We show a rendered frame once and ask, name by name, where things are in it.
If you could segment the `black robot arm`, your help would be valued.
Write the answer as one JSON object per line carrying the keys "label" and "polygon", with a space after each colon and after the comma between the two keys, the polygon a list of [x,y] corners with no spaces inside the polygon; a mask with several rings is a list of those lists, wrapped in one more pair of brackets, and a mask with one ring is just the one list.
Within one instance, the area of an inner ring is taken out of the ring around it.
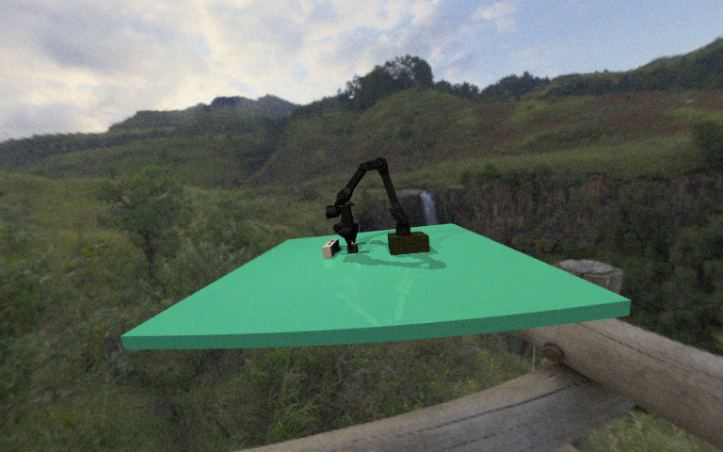
{"label": "black robot arm", "polygon": [[[362,176],[368,171],[368,170],[378,170],[379,174],[382,177],[383,183],[385,185],[386,191],[388,193],[391,207],[389,208],[391,212],[391,217],[393,217],[395,220],[397,220],[395,231],[396,235],[398,236],[407,236],[412,235],[410,234],[410,218],[408,218],[405,215],[405,212],[400,205],[396,194],[394,192],[394,187],[389,175],[389,169],[388,169],[388,163],[387,161],[379,157],[374,160],[370,160],[367,162],[362,162],[359,166],[359,168],[356,170],[348,184],[337,194],[337,200],[334,205],[327,205],[326,207],[326,217],[327,218],[338,218],[341,214],[341,217],[346,217],[352,215],[351,207],[354,203],[349,202],[354,188],[357,186],[359,181],[361,180]],[[344,204],[345,202],[348,202]],[[342,205],[341,207],[339,207]]]}

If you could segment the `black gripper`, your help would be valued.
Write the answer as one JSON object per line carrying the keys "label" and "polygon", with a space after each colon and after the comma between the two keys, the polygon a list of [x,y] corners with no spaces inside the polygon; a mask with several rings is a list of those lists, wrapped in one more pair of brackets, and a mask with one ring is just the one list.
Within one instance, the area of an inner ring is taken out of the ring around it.
{"label": "black gripper", "polygon": [[[358,230],[359,230],[359,229],[358,229],[358,228],[359,228],[359,224],[354,223],[354,222],[353,222],[353,218],[354,218],[354,217],[352,217],[352,215],[346,216],[346,217],[342,217],[342,218],[341,218],[341,221],[344,223],[344,226],[345,226],[345,227],[342,227],[343,229],[341,229],[341,230],[338,232],[338,233],[339,233],[339,236],[341,236],[341,237],[343,237],[343,238],[345,239],[345,242],[346,242],[346,244],[347,244],[349,247],[351,247],[351,242],[352,242],[352,241],[353,241],[353,243],[355,243],[356,237],[357,237],[357,232],[358,232]],[[356,228],[357,228],[357,229],[356,229]]]}

